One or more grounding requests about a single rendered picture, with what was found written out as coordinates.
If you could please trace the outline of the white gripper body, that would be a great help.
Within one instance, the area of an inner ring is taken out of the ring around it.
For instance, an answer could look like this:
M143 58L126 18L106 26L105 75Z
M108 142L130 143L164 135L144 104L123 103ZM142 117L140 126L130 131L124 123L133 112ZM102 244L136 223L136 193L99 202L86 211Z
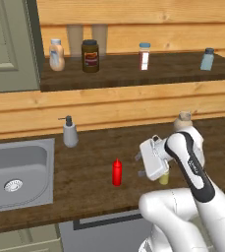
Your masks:
M164 150L165 141L152 137L140 144L141 158L145 174L154 181L169 170L169 155Z

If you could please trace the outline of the yellow shaker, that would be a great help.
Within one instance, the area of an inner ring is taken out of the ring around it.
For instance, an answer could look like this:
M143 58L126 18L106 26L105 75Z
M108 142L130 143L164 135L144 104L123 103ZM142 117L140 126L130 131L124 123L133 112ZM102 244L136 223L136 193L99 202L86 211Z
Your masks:
M169 182L169 172L165 172L160 178L159 183L162 185L167 185Z

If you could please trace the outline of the red condiment bottle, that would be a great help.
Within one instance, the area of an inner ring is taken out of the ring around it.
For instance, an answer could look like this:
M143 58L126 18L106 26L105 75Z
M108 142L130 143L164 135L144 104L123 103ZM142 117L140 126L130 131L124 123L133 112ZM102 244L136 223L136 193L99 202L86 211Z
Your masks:
M114 186L120 186L122 182L122 163L116 159L112 166L112 183Z

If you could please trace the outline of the red white spice shaker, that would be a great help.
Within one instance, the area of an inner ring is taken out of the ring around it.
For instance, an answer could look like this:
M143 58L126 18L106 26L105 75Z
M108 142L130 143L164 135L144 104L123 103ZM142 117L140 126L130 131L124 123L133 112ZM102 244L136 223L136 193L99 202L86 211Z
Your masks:
M149 49L149 42L140 43L140 69L142 71L146 71L148 69Z

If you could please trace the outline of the pale blue shaker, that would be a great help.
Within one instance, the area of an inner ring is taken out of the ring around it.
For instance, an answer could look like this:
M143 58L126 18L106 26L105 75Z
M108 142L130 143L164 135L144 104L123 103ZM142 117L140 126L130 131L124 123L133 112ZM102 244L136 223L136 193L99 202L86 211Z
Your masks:
M204 50L204 54L201 59L200 69L202 71L210 71L212 68L213 60L214 60L214 49L207 47Z

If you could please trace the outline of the beige mayonnaise bottle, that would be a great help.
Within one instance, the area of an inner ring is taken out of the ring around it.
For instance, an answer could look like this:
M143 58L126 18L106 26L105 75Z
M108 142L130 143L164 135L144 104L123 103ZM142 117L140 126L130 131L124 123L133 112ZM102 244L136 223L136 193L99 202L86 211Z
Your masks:
M52 38L49 46L49 64L53 71L63 71L65 68L64 48L59 38Z

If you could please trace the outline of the grey-green cabinet door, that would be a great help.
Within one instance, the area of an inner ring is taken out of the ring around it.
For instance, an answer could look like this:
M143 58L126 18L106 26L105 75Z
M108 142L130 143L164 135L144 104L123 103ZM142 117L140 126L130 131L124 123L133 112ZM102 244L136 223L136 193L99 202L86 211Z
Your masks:
M39 90L43 63L36 0L0 0L0 93Z

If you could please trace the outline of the beige round jar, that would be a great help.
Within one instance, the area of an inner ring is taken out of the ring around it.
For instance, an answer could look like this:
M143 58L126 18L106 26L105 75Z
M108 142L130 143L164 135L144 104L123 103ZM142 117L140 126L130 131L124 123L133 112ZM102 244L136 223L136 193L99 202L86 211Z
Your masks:
M189 111L181 111L178 118L174 121L174 130L178 131L192 125L191 113Z

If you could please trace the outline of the grey dishwasher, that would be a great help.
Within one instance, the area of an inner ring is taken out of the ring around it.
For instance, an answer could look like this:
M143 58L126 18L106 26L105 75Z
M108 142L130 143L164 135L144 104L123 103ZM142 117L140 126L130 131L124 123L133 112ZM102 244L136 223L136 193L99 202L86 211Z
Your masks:
M64 252L138 252L151 223L139 210L59 224Z

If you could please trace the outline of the grey soap dispenser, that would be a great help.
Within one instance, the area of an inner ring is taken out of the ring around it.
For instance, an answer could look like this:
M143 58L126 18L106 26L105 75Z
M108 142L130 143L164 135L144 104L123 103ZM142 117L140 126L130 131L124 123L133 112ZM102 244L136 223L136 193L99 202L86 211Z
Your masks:
M63 142L66 147L73 148L79 142L77 127L70 115L64 117L65 124L63 125Z

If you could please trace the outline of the dark brown jar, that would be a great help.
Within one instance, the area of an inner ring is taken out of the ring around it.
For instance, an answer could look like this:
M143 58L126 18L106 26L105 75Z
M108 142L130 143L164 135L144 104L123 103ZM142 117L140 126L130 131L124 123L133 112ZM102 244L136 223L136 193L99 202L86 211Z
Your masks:
M99 47L95 39L85 39L82 43L83 71L96 73L99 71Z

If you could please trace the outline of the steel sink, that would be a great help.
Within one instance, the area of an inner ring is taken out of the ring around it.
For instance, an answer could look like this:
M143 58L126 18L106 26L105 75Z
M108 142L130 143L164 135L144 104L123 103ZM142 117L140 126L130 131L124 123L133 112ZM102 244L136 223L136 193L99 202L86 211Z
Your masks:
M55 139L0 144L0 212L53 203Z

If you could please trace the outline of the grey-green lower cupboard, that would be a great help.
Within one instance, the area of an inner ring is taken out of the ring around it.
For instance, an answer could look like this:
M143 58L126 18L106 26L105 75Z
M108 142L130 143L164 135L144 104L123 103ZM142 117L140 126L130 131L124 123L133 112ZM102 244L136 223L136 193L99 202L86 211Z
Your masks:
M59 225L2 232L0 252L64 252Z

